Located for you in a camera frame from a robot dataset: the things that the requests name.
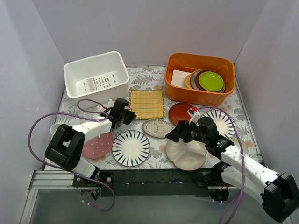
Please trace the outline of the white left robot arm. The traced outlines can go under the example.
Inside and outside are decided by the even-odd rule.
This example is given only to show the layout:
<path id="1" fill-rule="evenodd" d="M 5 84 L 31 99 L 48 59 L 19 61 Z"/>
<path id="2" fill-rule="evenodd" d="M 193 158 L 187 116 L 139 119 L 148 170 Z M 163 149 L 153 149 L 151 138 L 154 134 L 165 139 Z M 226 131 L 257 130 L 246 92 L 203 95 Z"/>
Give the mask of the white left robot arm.
<path id="1" fill-rule="evenodd" d="M 110 100 L 94 121 L 74 126 L 58 124 L 46 148 L 45 158 L 63 170 L 82 175 L 88 186 L 96 186 L 100 180 L 99 169 L 83 157 L 85 143 L 108 136 L 116 125 L 128 125 L 135 118 L 127 100 Z"/>

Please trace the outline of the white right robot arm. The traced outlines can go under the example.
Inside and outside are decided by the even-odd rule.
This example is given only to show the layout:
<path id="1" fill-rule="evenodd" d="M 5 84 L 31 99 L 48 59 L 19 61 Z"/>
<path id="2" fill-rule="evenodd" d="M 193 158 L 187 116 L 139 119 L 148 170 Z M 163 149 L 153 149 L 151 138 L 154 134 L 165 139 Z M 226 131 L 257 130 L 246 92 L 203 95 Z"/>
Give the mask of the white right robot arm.
<path id="1" fill-rule="evenodd" d="M 279 174 L 243 155 L 238 146 L 219 134 L 212 118 L 202 117 L 197 124 L 181 120 L 166 138 L 172 142 L 203 143 L 221 161 L 220 169 L 211 174 L 212 182 L 239 188 L 258 201 L 273 220 L 282 223 L 298 209 L 299 189 L 293 176 Z"/>

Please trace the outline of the blue striped white plate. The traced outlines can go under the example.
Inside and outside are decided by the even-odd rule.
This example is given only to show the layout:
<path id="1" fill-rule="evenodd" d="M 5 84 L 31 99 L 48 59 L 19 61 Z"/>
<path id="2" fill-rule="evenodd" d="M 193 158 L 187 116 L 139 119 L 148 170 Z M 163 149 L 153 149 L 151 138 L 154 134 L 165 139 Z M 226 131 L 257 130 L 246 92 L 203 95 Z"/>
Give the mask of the blue striped white plate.
<path id="1" fill-rule="evenodd" d="M 124 131 L 114 139 L 112 154 L 114 159 L 125 167 L 139 166 L 150 154 L 150 141 L 140 131 Z"/>

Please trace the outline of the yellow woven bamboo mat plate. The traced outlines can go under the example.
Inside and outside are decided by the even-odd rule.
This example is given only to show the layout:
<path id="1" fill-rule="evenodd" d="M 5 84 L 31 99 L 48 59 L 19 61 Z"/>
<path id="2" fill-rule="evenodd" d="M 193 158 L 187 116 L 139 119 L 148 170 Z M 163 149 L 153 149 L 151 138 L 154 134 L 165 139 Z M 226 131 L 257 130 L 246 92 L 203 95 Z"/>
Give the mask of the yellow woven bamboo mat plate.
<path id="1" fill-rule="evenodd" d="M 136 119 L 163 119 L 165 117 L 164 89 L 133 90 L 129 92 L 129 105 Z"/>

